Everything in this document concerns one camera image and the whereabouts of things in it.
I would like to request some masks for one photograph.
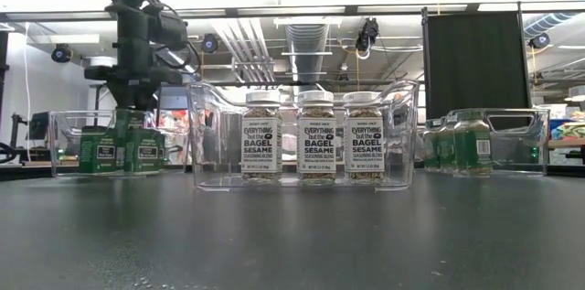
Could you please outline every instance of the metal frame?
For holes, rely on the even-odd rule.
[[[267,82],[267,81],[259,81],[259,82],[245,82],[241,83],[238,81],[217,81],[217,82],[210,82],[209,84],[213,84],[216,87],[236,87],[236,88],[249,88],[249,87],[274,87],[279,85],[286,85],[286,86],[304,86],[304,85],[338,85],[338,86],[351,86],[351,85],[388,85],[394,83],[396,80],[385,80],[385,81],[378,81],[378,80],[365,80],[365,81],[330,81],[330,80],[319,80],[319,81],[274,81],[274,82]]]
[[[527,43],[524,37],[524,27],[522,21],[522,3],[518,2],[518,26],[520,27],[520,45],[522,46],[522,63],[524,64],[524,82],[526,83],[526,102],[528,106],[532,106],[532,97],[530,95],[530,76],[528,74],[528,61],[527,61]]]
[[[515,4],[548,4],[548,3],[583,3],[579,0],[565,1],[525,1],[525,2],[467,2],[467,3],[417,3],[417,4],[382,4],[382,5],[320,5],[320,6],[254,6],[232,8],[201,8],[177,9],[176,12],[185,20],[214,19],[214,18],[246,18],[246,17],[285,17],[285,16],[415,16],[420,10],[429,6],[441,6],[441,14],[472,13],[472,12],[500,12],[477,11],[466,7],[463,10],[449,10],[452,5],[502,5]],[[411,11],[399,11],[409,8]],[[525,11],[526,14],[555,13],[555,12],[585,12],[585,8],[573,9],[538,9]],[[52,12],[4,12],[0,13],[3,22],[69,22],[69,21],[104,21],[115,20],[105,11],[52,11]]]
[[[8,32],[0,31],[0,122],[2,121],[2,103],[4,102],[4,85],[6,72],[10,69],[6,65],[8,54]]]
[[[429,49],[429,10],[424,7],[421,10],[421,24],[422,24],[422,71],[424,73],[424,105],[425,105],[425,117],[426,119],[430,119],[429,117],[429,108],[426,106],[431,105],[431,86],[429,85],[431,82],[431,64],[429,61],[431,60],[431,50]]]

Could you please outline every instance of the green jar label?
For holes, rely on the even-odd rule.
[[[441,135],[438,147],[441,166],[453,166],[455,164],[455,147],[452,135]]]
[[[437,154],[437,138],[435,136],[426,135],[424,137],[424,151],[425,151],[425,166],[439,166],[439,155]]]
[[[492,166],[489,132],[467,131],[455,134],[457,167],[473,169]]]

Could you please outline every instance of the ceiling light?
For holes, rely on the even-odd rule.
[[[181,10],[181,17],[191,16],[225,16],[226,10],[224,9],[195,9],[195,10]]]
[[[28,40],[28,44],[100,44],[100,35],[40,35],[29,37]]]
[[[341,25],[341,17],[296,16],[290,18],[276,18],[274,25]]]
[[[482,3],[477,11],[518,11],[517,3]]]
[[[375,5],[359,6],[358,13],[382,13],[382,12],[419,12],[426,7],[429,12],[441,11],[464,11],[467,5]]]
[[[543,11],[543,10],[585,10],[585,2],[523,2],[522,11]]]
[[[333,52],[283,52],[282,56],[332,56]]]
[[[289,14],[343,14],[345,6],[308,6],[308,7],[251,7],[238,9],[241,16],[289,15]]]
[[[571,98],[571,101],[572,102],[585,102],[585,95],[584,94],[581,94],[581,95],[578,95],[578,96],[574,96],[574,97]]]
[[[565,48],[565,49],[585,49],[585,46],[558,46],[558,48]]]

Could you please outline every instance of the security camera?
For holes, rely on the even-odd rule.
[[[51,58],[57,63],[68,63],[73,58],[73,51],[67,44],[57,44],[51,53]]]
[[[528,46],[531,48],[546,48],[550,44],[550,37],[547,33],[538,35],[528,41]]]
[[[201,42],[201,49],[205,53],[213,53],[218,49],[218,40],[213,34],[206,34]]]
[[[379,35],[378,22],[375,18],[366,20],[364,27],[357,35],[356,48],[358,51],[367,51],[375,43],[376,37]]]

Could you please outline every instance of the white wall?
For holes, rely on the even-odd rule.
[[[18,33],[8,38],[5,91],[0,124],[0,142],[9,144],[12,113],[27,117],[27,89],[25,85],[25,36]],[[73,63],[58,64],[47,52],[27,48],[28,83],[31,116],[50,111],[83,111],[88,106],[90,82],[83,78],[83,69]],[[17,145],[25,145],[27,129],[21,125]]]

